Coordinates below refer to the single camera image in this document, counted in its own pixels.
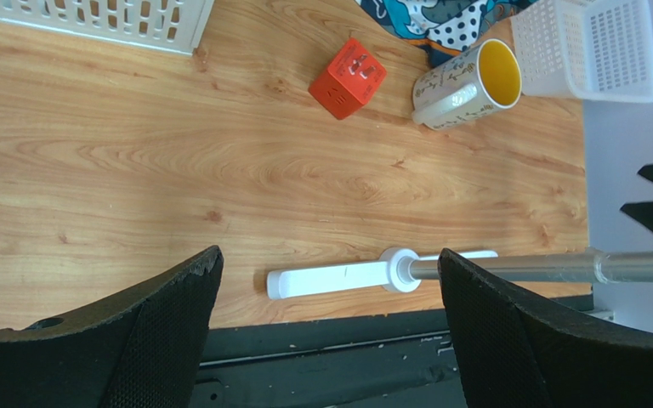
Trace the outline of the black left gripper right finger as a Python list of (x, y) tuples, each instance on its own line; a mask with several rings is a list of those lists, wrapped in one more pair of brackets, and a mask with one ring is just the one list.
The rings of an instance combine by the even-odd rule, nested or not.
[(470, 407), (653, 407), (653, 333), (568, 308), (451, 249), (440, 289)]

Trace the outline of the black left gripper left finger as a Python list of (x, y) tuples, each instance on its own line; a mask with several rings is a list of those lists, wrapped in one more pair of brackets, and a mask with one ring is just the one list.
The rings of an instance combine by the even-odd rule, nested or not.
[(186, 407), (223, 267), (211, 246), (96, 302), (0, 329), (0, 407)]

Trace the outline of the blue patterned shorts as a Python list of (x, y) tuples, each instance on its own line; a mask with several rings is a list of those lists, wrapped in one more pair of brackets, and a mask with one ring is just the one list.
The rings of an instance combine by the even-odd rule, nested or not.
[(436, 67), (468, 50), (496, 23), (536, 0), (356, 0), (393, 36), (426, 52)]

